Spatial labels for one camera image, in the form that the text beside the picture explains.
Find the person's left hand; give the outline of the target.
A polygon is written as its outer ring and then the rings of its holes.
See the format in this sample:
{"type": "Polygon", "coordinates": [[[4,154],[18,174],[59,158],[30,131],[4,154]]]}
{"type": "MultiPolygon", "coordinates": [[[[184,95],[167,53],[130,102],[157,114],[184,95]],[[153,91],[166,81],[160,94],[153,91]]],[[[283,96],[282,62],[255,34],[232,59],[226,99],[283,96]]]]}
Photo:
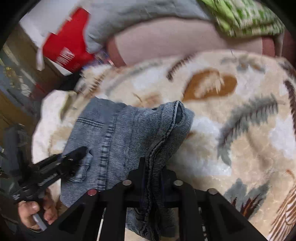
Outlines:
{"type": "MultiPolygon", "coordinates": [[[[52,194],[49,189],[46,189],[45,191],[42,204],[44,209],[44,220],[49,225],[51,225],[58,218],[58,211],[56,209],[56,204],[52,198],[52,194]]],[[[33,219],[33,215],[38,213],[39,210],[40,206],[37,202],[20,202],[18,204],[18,214],[21,223],[31,230],[40,230],[40,227],[33,219]]]]}

